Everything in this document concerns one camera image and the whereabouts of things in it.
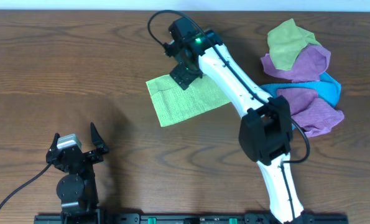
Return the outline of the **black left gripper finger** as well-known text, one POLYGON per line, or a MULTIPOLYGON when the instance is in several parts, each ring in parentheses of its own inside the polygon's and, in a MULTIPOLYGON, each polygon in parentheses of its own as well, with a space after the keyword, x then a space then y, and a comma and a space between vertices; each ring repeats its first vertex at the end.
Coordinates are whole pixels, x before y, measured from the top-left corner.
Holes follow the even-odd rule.
POLYGON ((49 148, 49 150, 47 151, 47 154, 46 154, 46 161, 47 162, 55 161, 56 158, 58 157, 58 155, 60 154, 60 151, 57 147, 59 138, 60 138, 59 133, 55 133, 52 144, 51 144, 51 146, 50 146, 50 148, 49 148))
POLYGON ((99 135, 98 130, 93 122, 90 123, 91 142, 96 147, 96 151, 100 154, 107 154, 109 147, 99 135))

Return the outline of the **light green microfiber cloth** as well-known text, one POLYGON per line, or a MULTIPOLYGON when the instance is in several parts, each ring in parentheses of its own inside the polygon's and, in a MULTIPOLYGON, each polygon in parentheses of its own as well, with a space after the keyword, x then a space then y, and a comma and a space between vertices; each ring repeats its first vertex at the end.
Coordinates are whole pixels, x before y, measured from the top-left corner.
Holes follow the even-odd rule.
POLYGON ((170 75, 146 82, 150 98, 162 127, 180 123, 230 102, 208 76, 197 78, 183 90, 170 75))

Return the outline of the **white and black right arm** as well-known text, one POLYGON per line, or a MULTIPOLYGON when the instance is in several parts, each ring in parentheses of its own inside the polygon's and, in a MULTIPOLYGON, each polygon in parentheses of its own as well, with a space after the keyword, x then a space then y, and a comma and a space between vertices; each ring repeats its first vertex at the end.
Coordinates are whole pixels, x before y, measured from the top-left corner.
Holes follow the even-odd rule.
POLYGON ((239 143, 261 170, 271 214, 281 223, 300 223, 304 208, 289 164, 293 133, 287 100, 273 98, 257 86, 212 30, 205 35, 194 28, 170 28, 169 32, 172 41, 164 45, 166 53, 178 62, 171 78, 183 90, 204 76, 218 85, 241 118, 239 143))

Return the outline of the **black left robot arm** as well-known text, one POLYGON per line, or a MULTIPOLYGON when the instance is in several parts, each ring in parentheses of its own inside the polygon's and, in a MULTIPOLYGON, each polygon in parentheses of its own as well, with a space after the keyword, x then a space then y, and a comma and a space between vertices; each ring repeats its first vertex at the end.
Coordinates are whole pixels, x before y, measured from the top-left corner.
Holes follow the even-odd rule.
POLYGON ((55 134, 46 162, 66 173, 56 188, 61 200, 60 219, 62 223, 102 223, 104 211, 98 208, 93 166, 103 162, 109 147, 99 135, 94 123, 90 124, 91 142, 94 150, 83 152, 81 142, 75 134, 60 136, 55 134))

